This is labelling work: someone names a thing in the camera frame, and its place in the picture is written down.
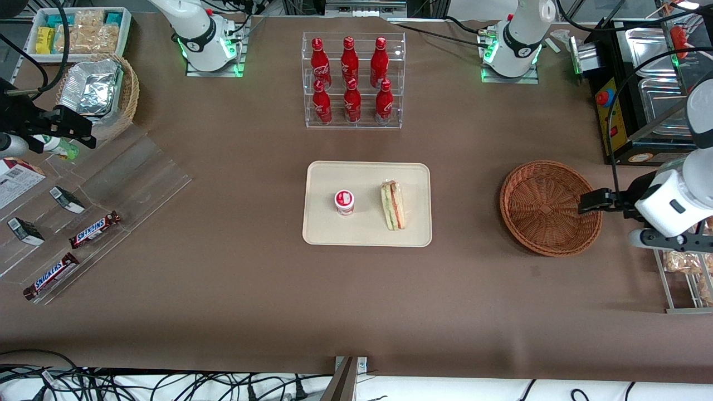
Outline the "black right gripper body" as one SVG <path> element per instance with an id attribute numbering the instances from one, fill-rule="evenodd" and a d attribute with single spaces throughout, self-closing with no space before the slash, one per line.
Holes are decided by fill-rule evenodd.
<path id="1" fill-rule="evenodd" d="M 10 96 L 7 91 L 16 88 L 1 78 L 1 132 L 3 134 L 30 134 L 41 128 L 41 111 L 26 95 Z"/>

